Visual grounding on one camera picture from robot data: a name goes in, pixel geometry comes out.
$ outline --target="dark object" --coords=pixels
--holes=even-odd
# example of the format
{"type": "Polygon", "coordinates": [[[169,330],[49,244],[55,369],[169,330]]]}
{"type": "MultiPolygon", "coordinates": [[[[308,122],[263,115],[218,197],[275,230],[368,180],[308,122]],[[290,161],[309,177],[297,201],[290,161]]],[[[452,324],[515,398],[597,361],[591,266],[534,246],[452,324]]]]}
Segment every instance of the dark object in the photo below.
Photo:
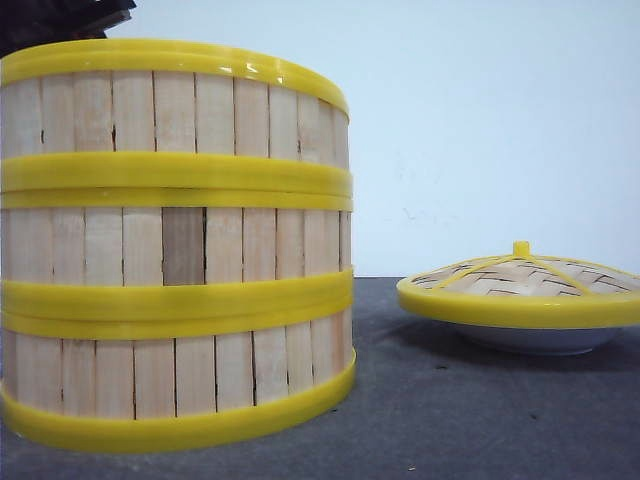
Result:
{"type": "Polygon", "coordinates": [[[104,38],[135,7],[132,0],[2,0],[0,57],[43,43],[104,38]]]}

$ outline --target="white background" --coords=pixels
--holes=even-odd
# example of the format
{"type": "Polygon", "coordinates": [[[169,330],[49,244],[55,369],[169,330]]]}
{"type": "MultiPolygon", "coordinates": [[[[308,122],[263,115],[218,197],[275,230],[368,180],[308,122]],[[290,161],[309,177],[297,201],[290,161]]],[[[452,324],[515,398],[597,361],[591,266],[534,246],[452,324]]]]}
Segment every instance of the white background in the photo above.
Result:
{"type": "Polygon", "coordinates": [[[357,275],[515,239],[640,272],[640,2],[137,3],[110,36],[249,48],[342,88],[357,275]]]}

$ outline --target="gray table surface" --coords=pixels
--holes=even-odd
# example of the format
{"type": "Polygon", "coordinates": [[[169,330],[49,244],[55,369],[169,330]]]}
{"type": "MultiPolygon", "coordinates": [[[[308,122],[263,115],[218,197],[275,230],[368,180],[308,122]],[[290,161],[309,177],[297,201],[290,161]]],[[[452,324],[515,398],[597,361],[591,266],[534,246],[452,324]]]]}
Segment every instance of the gray table surface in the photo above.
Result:
{"type": "Polygon", "coordinates": [[[304,425],[221,447],[97,455],[3,429],[3,479],[640,479],[640,327],[576,357],[472,345],[358,279],[357,383],[304,425]]]}

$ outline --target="woven pattern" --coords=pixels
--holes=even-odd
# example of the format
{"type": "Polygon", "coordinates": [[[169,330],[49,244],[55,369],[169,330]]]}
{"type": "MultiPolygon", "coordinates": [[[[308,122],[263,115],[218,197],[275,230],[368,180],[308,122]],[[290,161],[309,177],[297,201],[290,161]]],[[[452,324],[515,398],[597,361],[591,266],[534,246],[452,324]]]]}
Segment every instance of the woven pattern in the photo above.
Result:
{"type": "Polygon", "coordinates": [[[418,277],[413,283],[425,289],[438,287],[471,295],[580,296],[582,287],[596,294],[640,290],[640,278],[606,267],[551,257],[532,257],[539,264],[527,259],[502,257],[504,260],[500,261],[500,258],[462,262],[418,277]],[[474,269],[492,260],[496,263],[474,269]],[[454,275],[460,278],[440,287],[454,275]]]}

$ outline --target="yellow band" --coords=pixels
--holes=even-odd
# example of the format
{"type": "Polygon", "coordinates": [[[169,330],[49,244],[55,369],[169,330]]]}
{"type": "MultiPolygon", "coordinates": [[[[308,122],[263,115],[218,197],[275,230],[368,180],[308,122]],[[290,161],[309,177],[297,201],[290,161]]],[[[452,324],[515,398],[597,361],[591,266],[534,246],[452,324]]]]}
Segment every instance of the yellow band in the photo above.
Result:
{"type": "Polygon", "coordinates": [[[183,152],[70,152],[4,160],[5,208],[225,206],[351,210],[347,170],[183,152]]]}
{"type": "Polygon", "coordinates": [[[264,405],[178,418],[115,420],[68,417],[18,403],[3,390],[5,424],[52,447],[88,452],[144,453],[247,440],[305,422],[341,402],[355,379],[349,366],[331,380],[264,405]]]}
{"type": "Polygon", "coordinates": [[[300,65],[249,50],[175,40],[110,38],[27,48],[2,60],[1,84],[95,70],[195,72],[246,78],[313,95],[348,114],[340,89],[300,65]]]}
{"type": "Polygon", "coordinates": [[[481,296],[398,282],[400,306],[436,320],[511,328],[604,328],[637,323],[640,292],[571,297],[481,296]]]}
{"type": "Polygon", "coordinates": [[[351,305],[353,271],[181,286],[4,281],[3,326],[56,338],[134,340],[246,332],[322,318],[351,305]]]}

